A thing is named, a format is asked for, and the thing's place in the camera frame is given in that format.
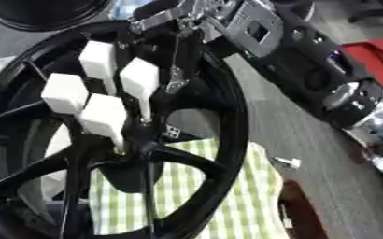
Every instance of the white cube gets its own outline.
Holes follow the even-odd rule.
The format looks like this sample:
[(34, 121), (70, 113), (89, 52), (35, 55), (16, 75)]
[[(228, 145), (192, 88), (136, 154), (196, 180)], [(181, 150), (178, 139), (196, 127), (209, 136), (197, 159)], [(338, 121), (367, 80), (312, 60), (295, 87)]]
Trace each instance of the white cube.
[(121, 98), (95, 93), (79, 118), (89, 133), (111, 137), (116, 145), (122, 144), (121, 129), (126, 121), (126, 110)]
[(139, 100), (144, 120), (150, 120), (149, 98), (160, 85), (158, 67), (136, 57), (121, 70), (120, 77), (124, 91)]
[(113, 44), (99, 41), (89, 41), (79, 55), (87, 77), (103, 80), (107, 93), (116, 94), (116, 86), (113, 81), (116, 70), (115, 47)]
[(87, 102), (89, 92), (80, 76), (52, 73), (41, 93), (53, 112), (76, 115)]

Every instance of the gray floor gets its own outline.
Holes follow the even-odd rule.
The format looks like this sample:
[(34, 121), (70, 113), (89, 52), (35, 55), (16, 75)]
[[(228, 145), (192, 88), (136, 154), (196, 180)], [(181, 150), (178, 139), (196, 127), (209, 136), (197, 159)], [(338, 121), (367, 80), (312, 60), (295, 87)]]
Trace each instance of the gray floor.
[[(360, 2), (318, 1), (312, 22), (340, 43), (383, 38), (383, 20), (347, 23), (355, 10), (375, 6)], [(19, 54), (47, 35), (0, 26), (0, 57)], [(301, 183), (330, 238), (383, 239), (383, 184), (376, 172), (353, 161), (356, 152), (340, 133), (309, 117), (242, 60), (232, 57), (228, 62), (247, 96), (251, 140), (265, 146), (272, 156), (303, 160), (302, 168), (295, 172), (277, 167), (286, 178)], [(175, 118), (191, 131), (204, 134), (185, 114)]]

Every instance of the robotic arm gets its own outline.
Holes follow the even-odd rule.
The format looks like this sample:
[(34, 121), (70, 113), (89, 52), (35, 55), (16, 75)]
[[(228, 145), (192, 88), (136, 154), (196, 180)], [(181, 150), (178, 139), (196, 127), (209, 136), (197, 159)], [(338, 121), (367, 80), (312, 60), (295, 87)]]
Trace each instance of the robotic arm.
[[(192, 44), (192, 32), (204, 23), (213, 25), (221, 36), (207, 44), (216, 52), (222, 57), (241, 54), (297, 105), (353, 137), (383, 172), (383, 88), (307, 22), (268, 0), (168, 1), (147, 13), (132, 20), (132, 30), (144, 33), (176, 21), (179, 45)], [(173, 91), (188, 79), (187, 67), (174, 63)]]

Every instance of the red object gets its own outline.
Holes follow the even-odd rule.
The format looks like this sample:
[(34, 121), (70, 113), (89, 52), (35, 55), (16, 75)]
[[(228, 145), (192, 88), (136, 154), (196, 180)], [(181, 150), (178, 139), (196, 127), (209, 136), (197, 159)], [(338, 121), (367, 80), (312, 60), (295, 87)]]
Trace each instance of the red object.
[(373, 40), (360, 43), (350, 43), (343, 49), (375, 75), (376, 80), (383, 85), (383, 40)]

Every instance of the plaid fabric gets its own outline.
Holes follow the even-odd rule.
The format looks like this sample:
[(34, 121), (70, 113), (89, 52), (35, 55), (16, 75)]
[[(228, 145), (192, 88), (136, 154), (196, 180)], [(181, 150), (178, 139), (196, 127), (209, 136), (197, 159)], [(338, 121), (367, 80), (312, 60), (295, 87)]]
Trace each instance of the plaid fabric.
[[(171, 147), (213, 160), (217, 143), (213, 139), (176, 143)], [(166, 163), (155, 185), (157, 213), (163, 218), (185, 203), (200, 187), (204, 175), (198, 169)], [(263, 147), (249, 143), (243, 168), (226, 199), (197, 238), (285, 239), (277, 212), (282, 178), (266, 159)], [(113, 234), (146, 225), (141, 194), (114, 189), (96, 170), (92, 172), (90, 207), (96, 234)]]

